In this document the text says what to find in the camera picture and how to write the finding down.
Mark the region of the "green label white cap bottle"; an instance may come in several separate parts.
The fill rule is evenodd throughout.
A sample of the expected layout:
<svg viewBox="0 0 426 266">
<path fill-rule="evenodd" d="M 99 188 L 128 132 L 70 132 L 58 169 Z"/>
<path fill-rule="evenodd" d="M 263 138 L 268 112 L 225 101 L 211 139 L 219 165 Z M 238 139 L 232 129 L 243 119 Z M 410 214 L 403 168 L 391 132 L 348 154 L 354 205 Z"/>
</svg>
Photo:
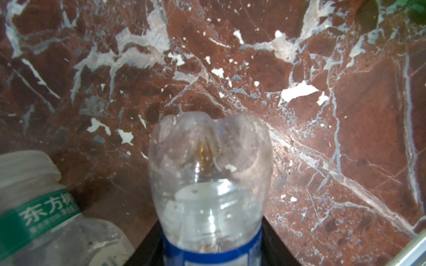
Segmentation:
<svg viewBox="0 0 426 266">
<path fill-rule="evenodd" d="M 115 224 L 87 218 L 42 151 L 1 155 L 3 266 L 122 266 L 134 247 Z"/>
</svg>

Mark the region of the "blue label blue cap bottle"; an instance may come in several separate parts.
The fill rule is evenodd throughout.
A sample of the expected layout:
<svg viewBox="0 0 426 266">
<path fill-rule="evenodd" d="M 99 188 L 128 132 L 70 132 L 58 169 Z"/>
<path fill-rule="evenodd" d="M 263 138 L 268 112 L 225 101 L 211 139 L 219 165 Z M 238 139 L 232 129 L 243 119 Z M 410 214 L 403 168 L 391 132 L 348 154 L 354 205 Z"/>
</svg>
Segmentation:
<svg viewBox="0 0 426 266">
<path fill-rule="evenodd" d="M 273 172 L 267 126 L 252 113 L 191 111 L 154 129 L 148 166 L 167 266 L 259 266 Z"/>
</svg>

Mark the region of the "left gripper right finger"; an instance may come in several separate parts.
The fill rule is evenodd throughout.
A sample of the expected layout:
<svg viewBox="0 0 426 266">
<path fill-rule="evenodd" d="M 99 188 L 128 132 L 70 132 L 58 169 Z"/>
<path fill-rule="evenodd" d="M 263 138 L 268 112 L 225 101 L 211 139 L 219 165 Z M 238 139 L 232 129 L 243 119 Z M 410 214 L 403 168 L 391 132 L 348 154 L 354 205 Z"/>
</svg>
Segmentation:
<svg viewBox="0 0 426 266">
<path fill-rule="evenodd" d="M 301 266 L 265 217 L 262 218 L 261 265 Z"/>
</svg>

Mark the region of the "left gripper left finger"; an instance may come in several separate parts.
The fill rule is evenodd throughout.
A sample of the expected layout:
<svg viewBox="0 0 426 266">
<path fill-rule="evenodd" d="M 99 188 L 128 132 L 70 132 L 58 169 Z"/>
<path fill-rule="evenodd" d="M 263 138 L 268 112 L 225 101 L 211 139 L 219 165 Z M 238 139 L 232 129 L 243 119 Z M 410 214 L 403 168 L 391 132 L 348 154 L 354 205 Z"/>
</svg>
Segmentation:
<svg viewBox="0 0 426 266">
<path fill-rule="evenodd" d="M 157 221 L 124 266 L 164 266 L 163 230 Z"/>
</svg>

